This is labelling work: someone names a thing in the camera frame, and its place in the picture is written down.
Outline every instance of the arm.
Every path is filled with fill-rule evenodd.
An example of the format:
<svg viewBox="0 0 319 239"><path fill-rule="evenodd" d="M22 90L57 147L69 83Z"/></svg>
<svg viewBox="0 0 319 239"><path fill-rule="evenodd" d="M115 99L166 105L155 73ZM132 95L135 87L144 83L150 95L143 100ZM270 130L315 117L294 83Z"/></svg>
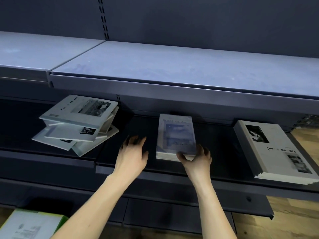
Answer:
<svg viewBox="0 0 319 239"><path fill-rule="evenodd" d="M184 165L197 193L203 238L236 239L212 186L209 173L212 162L210 151L198 145L197 155L192 161L187 160L182 153L177 153L177 157Z"/></svg>
<svg viewBox="0 0 319 239"><path fill-rule="evenodd" d="M135 145L136 140L131 137L122 144L114 172L51 239L99 238L118 199L146 166L148 152L142 154L146 138Z"/></svg>

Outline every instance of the stack of books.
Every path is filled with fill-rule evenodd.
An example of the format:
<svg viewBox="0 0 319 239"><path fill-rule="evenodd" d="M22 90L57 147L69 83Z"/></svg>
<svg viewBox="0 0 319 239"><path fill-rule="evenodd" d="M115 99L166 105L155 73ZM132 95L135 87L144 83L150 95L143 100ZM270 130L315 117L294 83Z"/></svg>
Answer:
<svg viewBox="0 0 319 239"><path fill-rule="evenodd" d="M255 178L302 185L319 182L279 125L239 120L234 130Z"/></svg>
<svg viewBox="0 0 319 239"><path fill-rule="evenodd" d="M39 117L46 128L32 140L81 157L119 131L112 125L117 111L115 101L69 95Z"/></svg>
<svg viewBox="0 0 319 239"><path fill-rule="evenodd" d="M193 160L196 155L192 117L161 114L156 158L179 161L177 152L182 152L188 160Z"/></svg>

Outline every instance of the left hand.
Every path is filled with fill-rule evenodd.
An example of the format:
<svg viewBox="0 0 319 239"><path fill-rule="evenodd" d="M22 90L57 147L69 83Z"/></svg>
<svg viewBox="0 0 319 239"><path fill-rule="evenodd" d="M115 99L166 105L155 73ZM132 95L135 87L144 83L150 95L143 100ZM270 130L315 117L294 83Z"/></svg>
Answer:
<svg viewBox="0 0 319 239"><path fill-rule="evenodd" d="M122 144L112 174L115 174L127 186L136 179L146 166L148 151L142 153L146 137L133 136Z"/></svg>

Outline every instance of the human hand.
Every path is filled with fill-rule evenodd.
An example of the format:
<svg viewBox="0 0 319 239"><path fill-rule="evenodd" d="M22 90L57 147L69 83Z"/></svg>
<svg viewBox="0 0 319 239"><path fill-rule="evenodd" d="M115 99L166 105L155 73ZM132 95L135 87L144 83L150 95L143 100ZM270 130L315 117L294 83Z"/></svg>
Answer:
<svg viewBox="0 0 319 239"><path fill-rule="evenodd" d="M128 138L122 144L116 159L113 175L116 175L127 186L136 179L146 166L148 151L142 154L146 137Z"/></svg>
<svg viewBox="0 0 319 239"><path fill-rule="evenodd" d="M176 154L178 160L184 165L186 173L193 185L197 189L199 186L211 185L210 164L212 162L211 153L207 148L197 145L197 154L192 161L185 158L183 153Z"/></svg>

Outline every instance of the forearm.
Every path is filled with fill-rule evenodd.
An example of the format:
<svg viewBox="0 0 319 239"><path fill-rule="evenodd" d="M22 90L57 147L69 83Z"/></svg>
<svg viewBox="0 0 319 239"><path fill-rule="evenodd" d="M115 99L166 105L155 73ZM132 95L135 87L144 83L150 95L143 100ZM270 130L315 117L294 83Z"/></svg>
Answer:
<svg viewBox="0 0 319 239"><path fill-rule="evenodd" d="M108 176L94 195L51 239L98 239L115 204L127 186L120 177Z"/></svg>
<svg viewBox="0 0 319 239"><path fill-rule="evenodd" d="M195 187L201 215L203 239L237 238L221 207L211 181Z"/></svg>

